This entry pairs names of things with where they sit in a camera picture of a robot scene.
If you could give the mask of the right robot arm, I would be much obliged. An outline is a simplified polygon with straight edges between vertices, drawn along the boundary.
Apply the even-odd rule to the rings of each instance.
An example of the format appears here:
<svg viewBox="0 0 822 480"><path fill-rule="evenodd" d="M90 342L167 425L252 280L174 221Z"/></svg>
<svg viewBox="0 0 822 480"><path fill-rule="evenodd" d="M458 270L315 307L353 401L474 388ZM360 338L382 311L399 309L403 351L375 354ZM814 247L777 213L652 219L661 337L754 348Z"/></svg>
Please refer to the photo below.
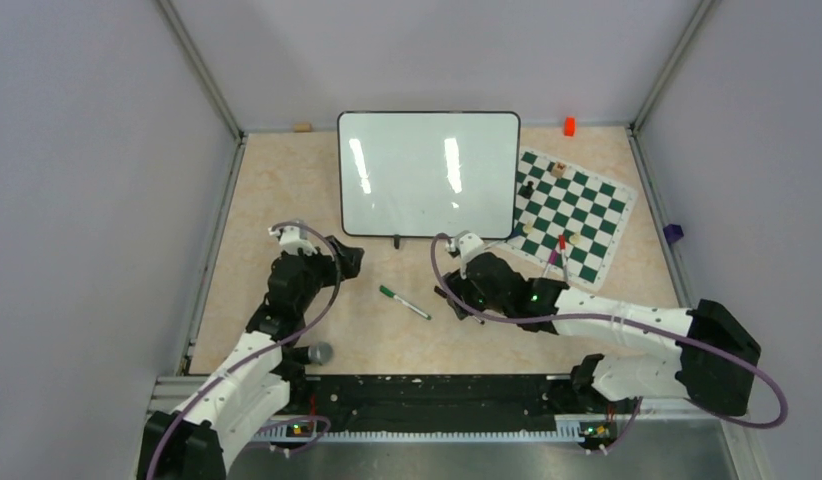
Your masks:
<svg viewBox="0 0 822 480"><path fill-rule="evenodd" d="M442 276L439 288L458 317L494 312L527 331L633 350L590 354L572 369L574 400L587 412L634 397L687 399L727 417L747 412L761 347L717 301L660 308L613 300L526 278L490 252Z"/></svg>

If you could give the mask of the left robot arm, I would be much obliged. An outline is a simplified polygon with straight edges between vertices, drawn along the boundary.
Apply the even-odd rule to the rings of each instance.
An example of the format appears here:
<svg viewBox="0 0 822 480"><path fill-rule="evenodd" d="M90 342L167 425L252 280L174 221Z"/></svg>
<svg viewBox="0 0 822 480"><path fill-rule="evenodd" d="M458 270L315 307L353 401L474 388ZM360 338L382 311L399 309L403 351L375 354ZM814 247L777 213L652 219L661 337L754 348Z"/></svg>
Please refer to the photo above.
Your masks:
<svg viewBox="0 0 822 480"><path fill-rule="evenodd" d="M272 262L262 302L232 352L200 388L144 425L139 479L224 479L240 452L277 412L306 404L307 386L277 373L284 355L308 331L305 314L324 288L338 296L356 278L365 251L334 236L314 246L293 225L273 231L281 253Z"/></svg>

